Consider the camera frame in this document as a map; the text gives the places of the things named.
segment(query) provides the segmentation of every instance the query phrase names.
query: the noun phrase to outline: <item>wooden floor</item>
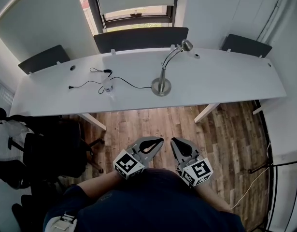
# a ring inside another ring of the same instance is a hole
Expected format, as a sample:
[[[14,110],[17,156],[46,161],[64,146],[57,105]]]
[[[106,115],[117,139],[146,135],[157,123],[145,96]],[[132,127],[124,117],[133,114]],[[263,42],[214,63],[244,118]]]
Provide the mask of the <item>wooden floor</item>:
[[[214,174],[212,188],[224,198],[231,207],[243,196],[252,181],[261,171],[248,174],[248,169],[262,165],[267,160],[266,140],[260,117],[252,115],[252,102],[234,102],[219,105],[200,123],[193,119],[205,108],[202,106],[160,108],[138,111],[92,114],[107,131],[100,130],[83,121],[78,116],[72,119],[84,123],[85,139],[89,143],[102,136],[105,146],[97,145],[97,161],[104,169],[113,170],[112,161],[121,149],[143,136],[160,136],[165,143],[154,157],[151,167],[174,171],[176,162],[170,147],[172,137],[183,137],[199,146],[203,157],[208,157]],[[98,176],[91,166],[79,179]],[[241,217],[244,227],[250,231],[265,218],[268,205],[268,171],[253,184],[234,213]]]

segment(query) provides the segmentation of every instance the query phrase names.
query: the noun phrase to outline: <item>desk lamp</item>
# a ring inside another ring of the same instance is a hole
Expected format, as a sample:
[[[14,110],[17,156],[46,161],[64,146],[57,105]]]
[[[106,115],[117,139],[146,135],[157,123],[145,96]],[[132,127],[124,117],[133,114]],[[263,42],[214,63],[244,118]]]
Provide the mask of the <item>desk lamp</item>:
[[[152,82],[152,91],[157,96],[166,96],[171,91],[171,83],[168,79],[166,79],[166,68],[170,60],[178,53],[185,51],[190,52],[193,48],[193,45],[188,40],[182,41],[182,46],[177,44],[177,47],[170,52],[170,54],[166,57],[162,65],[162,70],[159,78],[156,78]]]

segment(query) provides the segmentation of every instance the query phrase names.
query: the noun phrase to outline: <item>lamp head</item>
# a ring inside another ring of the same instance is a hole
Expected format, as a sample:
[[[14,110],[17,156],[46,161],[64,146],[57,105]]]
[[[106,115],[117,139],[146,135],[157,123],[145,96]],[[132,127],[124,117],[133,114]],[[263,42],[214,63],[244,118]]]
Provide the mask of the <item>lamp head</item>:
[[[182,41],[182,49],[185,51],[185,52],[189,52],[191,51],[193,48],[193,45],[191,44],[190,41],[188,40],[183,40]]]

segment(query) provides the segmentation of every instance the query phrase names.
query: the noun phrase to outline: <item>dark blue shirt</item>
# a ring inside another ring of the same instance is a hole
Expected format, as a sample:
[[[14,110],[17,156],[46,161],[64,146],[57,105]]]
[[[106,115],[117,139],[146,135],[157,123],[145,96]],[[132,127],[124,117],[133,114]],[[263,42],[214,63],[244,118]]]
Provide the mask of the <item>dark blue shirt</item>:
[[[76,231],[244,231],[240,217],[219,212],[175,173],[148,169],[97,201],[79,186],[69,188],[52,207],[47,222],[66,212],[76,216]]]

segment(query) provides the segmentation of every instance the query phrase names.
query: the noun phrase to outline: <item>white desk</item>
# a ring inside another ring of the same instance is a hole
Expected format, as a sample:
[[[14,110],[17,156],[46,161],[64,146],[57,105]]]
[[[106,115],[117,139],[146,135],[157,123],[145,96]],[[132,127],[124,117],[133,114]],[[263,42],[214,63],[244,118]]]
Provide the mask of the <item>white desk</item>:
[[[285,96],[283,85],[269,59],[219,50],[195,49],[200,59],[179,53],[167,67],[172,90],[165,97],[151,89],[136,89],[120,79],[113,80],[113,91],[98,94],[106,73],[89,68],[111,69],[137,87],[150,86],[159,77],[161,62],[169,49],[145,49],[100,54],[72,60],[25,76],[11,107],[11,115],[51,116],[79,114],[89,122],[106,127],[88,113],[123,111],[172,106],[210,104],[197,118],[199,122],[222,102],[269,99]]]

